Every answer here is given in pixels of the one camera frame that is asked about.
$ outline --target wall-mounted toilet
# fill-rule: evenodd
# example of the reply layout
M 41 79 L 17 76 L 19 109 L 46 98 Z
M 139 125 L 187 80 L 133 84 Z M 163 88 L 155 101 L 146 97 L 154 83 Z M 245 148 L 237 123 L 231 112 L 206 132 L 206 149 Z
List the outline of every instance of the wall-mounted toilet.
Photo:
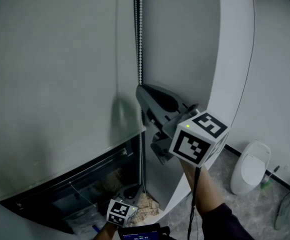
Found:
M 247 145 L 240 155 L 230 181 L 230 189 L 235 195 L 252 191 L 265 174 L 271 158 L 271 149 L 255 140 Z

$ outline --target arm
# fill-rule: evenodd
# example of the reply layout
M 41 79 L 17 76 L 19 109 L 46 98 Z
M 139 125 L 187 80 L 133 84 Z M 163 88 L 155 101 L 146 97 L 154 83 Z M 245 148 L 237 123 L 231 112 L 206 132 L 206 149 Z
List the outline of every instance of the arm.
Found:
M 196 167 L 180 160 L 191 190 L 194 189 Z M 204 239 L 253 240 L 242 227 L 232 210 L 224 203 L 219 189 L 215 186 L 205 166 L 201 168 L 197 183 L 195 205 L 202 217 Z
M 115 224 L 107 222 L 94 240 L 112 240 L 117 228 Z

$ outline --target black cable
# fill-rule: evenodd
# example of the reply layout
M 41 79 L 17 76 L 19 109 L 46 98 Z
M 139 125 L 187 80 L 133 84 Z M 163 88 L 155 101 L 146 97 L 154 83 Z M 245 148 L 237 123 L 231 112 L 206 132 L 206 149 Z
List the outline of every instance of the black cable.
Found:
M 187 240 L 190 240 L 191 231 L 192 231 L 192 222 L 193 222 L 194 212 L 195 212 L 195 196 L 196 196 L 197 183 L 199 182 L 200 174 L 201 174 L 201 168 L 197 167 L 195 170 L 195 176 L 194 176 L 193 199 L 191 200 L 191 210 L 190 210 L 190 216 L 189 216 Z

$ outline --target white toilet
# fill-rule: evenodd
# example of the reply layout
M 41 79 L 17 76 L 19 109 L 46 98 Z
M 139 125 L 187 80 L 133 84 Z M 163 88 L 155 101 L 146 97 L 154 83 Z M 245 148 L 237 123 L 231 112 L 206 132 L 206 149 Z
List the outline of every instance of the white toilet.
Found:
M 255 140 L 248 144 L 240 155 L 230 181 L 230 189 L 235 195 L 252 191 L 265 174 L 271 158 L 271 150 L 264 143 Z

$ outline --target white wall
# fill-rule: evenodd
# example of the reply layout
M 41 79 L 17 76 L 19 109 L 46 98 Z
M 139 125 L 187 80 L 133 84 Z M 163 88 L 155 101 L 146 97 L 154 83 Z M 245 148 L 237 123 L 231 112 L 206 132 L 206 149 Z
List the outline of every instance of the white wall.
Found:
M 216 66 L 220 0 L 143 0 L 144 83 L 165 87 L 206 108 Z M 183 171 L 176 158 L 161 165 L 147 124 L 147 190 L 164 209 Z
M 0 200 L 139 133 L 134 0 L 0 0 Z
M 277 175 L 290 184 L 290 0 L 255 0 L 255 7 L 254 51 L 227 144 L 241 152 L 254 139 L 264 142 L 268 169 L 281 165 Z
M 0 240 L 78 240 L 75 235 L 22 218 L 0 205 Z

